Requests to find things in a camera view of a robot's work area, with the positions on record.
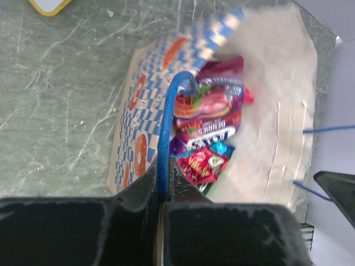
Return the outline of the purple Fox's berries candy bag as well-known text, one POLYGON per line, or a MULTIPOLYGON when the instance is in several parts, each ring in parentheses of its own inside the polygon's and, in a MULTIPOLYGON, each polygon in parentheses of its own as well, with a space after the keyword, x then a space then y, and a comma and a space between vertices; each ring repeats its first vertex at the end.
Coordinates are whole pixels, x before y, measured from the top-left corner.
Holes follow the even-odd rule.
POLYGON ((254 96, 244 83, 244 59, 209 61, 196 76, 197 92, 175 100, 170 154, 211 146, 233 136, 241 123, 243 104, 254 96))

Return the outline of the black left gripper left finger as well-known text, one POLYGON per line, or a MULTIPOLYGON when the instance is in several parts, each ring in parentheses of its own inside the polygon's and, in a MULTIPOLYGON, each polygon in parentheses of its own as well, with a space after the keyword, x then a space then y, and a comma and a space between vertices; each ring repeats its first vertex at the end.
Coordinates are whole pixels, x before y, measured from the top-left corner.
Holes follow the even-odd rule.
POLYGON ((112 197, 1 200, 2 265, 152 265, 156 165, 112 197))

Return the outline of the checkered blue paper bag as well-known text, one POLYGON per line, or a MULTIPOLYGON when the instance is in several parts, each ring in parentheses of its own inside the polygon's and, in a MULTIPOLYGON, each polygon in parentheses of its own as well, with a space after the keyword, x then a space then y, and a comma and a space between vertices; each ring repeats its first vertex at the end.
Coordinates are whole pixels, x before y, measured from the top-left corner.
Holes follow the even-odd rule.
POLYGON ((155 160, 166 91, 182 70, 209 59, 244 58, 254 103, 243 109, 227 169, 207 196, 213 202, 278 203, 294 211, 313 137, 320 61, 293 4, 237 9, 184 27, 137 49, 116 121, 107 185, 117 193, 155 160))

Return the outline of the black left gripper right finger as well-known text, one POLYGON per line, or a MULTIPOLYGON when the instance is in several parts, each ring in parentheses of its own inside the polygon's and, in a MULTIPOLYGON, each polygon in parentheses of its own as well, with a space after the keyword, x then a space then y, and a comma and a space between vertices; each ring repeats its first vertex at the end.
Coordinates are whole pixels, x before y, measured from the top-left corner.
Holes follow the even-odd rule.
POLYGON ((311 265, 300 226, 279 204, 213 203, 169 161, 163 265, 311 265))

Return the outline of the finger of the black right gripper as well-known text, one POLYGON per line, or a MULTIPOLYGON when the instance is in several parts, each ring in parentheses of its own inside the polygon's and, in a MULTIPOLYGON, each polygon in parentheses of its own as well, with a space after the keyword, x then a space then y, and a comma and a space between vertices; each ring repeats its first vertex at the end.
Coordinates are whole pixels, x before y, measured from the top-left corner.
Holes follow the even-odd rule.
POLYGON ((354 227, 354 175, 320 171, 313 179, 354 227))

